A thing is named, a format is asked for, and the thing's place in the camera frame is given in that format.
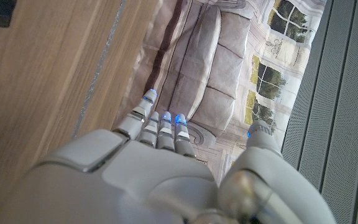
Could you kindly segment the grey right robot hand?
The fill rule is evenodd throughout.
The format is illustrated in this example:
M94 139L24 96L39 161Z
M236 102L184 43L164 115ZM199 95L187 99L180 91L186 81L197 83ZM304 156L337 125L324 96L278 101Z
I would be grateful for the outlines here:
M197 161L186 119L152 111L149 90L113 130L45 156L0 204L0 223L334 223L265 121L221 182Z

